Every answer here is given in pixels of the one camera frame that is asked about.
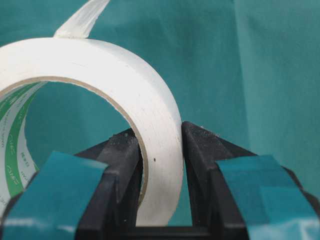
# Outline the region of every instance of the teal backdrop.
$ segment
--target teal backdrop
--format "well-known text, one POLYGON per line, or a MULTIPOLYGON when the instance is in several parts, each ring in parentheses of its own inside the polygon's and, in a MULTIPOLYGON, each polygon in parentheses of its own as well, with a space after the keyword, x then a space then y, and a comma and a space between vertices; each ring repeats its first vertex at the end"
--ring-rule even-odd
MULTIPOLYGON (((85 2, 1 1, 0 46, 53 36, 85 2)), ((89 38, 142 57, 183 120, 274 155, 320 198, 319 21, 318 0, 111 0, 89 38)), ((52 150, 73 154, 128 127, 100 97, 49 83, 29 109, 26 137, 41 167, 52 150)), ((191 224, 186 179, 169 224, 191 224)))

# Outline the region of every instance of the blue tape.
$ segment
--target blue tape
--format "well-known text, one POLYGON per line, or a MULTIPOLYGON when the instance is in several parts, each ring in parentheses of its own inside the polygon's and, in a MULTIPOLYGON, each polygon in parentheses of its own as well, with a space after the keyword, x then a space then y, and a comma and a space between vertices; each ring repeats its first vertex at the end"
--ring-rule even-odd
POLYGON ((3 240, 73 240, 108 165, 53 152, 3 226, 3 240))
POLYGON ((320 222, 288 173, 269 155, 217 161, 251 240, 319 240, 320 222))

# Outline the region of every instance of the black clamp jaw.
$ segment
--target black clamp jaw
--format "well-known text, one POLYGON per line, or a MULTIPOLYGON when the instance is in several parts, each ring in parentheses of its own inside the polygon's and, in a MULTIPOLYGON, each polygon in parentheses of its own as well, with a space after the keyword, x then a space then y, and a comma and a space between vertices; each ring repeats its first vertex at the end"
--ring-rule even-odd
MULTIPOLYGON (((192 226, 135 227, 143 162, 138 141, 128 129, 76 154, 109 167, 79 221, 75 239, 249 239, 246 224, 215 161, 255 154, 190 122, 182 124, 182 139, 192 226)), ((291 170, 285 170, 320 219, 317 198, 304 191, 291 170)), ((3 219, 19 197, 11 199, 3 219)))

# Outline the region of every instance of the green printed label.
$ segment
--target green printed label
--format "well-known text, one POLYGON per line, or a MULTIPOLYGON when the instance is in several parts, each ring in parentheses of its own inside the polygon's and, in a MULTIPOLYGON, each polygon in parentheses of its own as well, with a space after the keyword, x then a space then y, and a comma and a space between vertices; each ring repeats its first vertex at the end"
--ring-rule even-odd
POLYGON ((28 84, 0 98, 0 217, 39 170, 27 148, 25 125, 28 108, 45 84, 28 84))
POLYGON ((29 105, 34 97, 35 93, 25 102, 25 104, 18 112, 11 126, 8 141, 6 143, 5 177, 11 197, 21 193, 24 189, 18 169, 17 146, 21 125, 27 115, 29 105))
POLYGON ((0 120, 4 117, 4 115, 7 113, 7 111, 10 109, 10 107, 28 90, 30 90, 32 87, 34 87, 36 83, 29 84, 27 86, 24 86, 20 88, 18 91, 12 93, 9 95, 6 99, 4 99, 2 102, 0 102, 0 120))

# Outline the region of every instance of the white tape roll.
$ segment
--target white tape roll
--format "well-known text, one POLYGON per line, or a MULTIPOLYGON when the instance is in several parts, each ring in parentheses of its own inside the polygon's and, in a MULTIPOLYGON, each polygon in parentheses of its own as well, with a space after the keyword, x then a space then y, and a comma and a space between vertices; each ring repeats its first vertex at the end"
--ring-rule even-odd
MULTIPOLYGON (((98 40, 35 38, 0 48, 0 99, 38 82, 84 87, 123 115, 143 156, 137 225, 166 225, 176 210, 183 178, 181 118, 156 71, 133 53, 98 40)), ((7 171, 3 163, 0 159, 0 175, 7 171)))

